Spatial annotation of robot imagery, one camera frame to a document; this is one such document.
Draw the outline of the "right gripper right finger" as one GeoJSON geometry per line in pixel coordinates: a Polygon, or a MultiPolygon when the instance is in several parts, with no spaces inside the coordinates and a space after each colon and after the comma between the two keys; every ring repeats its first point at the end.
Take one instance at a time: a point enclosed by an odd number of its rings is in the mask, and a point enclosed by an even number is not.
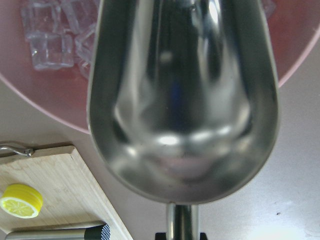
{"type": "Polygon", "coordinates": [[[199,240],[208,240],[208,237],[207,237],[206,233],[201,232],[200,236],[199,236],[199,240]]]}

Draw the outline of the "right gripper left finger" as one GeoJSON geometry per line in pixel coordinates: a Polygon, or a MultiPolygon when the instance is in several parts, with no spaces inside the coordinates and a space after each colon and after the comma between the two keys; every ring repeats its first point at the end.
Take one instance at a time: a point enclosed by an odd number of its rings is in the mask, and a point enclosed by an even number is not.
{"type": "Polygon", "coordinates": [[[167,233],[166,232],[156,232],[154,239],[155,240],[167,240],[167,233]]]}

